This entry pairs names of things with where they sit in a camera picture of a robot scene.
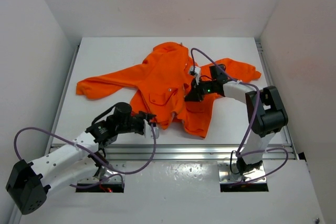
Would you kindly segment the orange zip jacket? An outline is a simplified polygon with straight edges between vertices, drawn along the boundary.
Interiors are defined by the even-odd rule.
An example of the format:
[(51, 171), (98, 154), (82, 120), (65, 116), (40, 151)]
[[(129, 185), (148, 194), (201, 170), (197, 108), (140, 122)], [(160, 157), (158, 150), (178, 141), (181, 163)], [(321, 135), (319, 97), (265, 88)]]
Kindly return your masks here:
[(172, 122), (181, 122), (188, 134), (205, 138), (214, 101), (220, 96), (209, 94), (202, 102), (184, 101), (193, 79), (189, 69), (194, 65), (188, 48), (165, 42), (154, 47), (139, 65), (79, 81), (76, 94), (97, 100), (124, 87), (136, 88), (130, 102), (134, 113), (154, 114), (155, 121), (164, 130)]

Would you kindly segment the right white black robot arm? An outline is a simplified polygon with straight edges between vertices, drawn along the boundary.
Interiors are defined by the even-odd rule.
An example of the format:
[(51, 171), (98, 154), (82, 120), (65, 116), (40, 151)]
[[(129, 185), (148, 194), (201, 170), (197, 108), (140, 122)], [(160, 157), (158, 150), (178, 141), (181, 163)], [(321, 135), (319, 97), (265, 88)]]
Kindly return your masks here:
[(206, 95), (216, 93), (246, 105), (249, 125), (236, 151), (236, 170), (231, 171), (243, 175), (260, 167), (269, 142), (288, 124), (287, 112), (275, 86), (259, 89), (229, 76), (224, 65), (215, 64), (209, 69), (211, 80), (203, 81), (200, 67), (190, 67), (188, 73), (193, 80), (185, 101), (201, 102)]

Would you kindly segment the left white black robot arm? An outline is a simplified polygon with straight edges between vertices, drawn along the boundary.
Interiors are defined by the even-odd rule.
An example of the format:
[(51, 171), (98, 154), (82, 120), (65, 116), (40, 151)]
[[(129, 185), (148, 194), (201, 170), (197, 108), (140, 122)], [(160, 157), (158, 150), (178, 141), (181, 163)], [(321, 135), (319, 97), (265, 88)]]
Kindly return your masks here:
[(154, 114), (139, 111), (134, 114), (130, 104), (118, 102), (97, 116), (91, 125), (72, 141), (60, 138), (65, 144), (55, 151), (32, 161), (21, 156), (14, 164), (6, 190), (22, 215), (42, 206), (47, 197), (66, 186), (92, 177), (105, 168), (113, 176), (123, 176), (99, 153), (114, 143), (120, 134), (135, 133), (154, 141), (159, 129)]

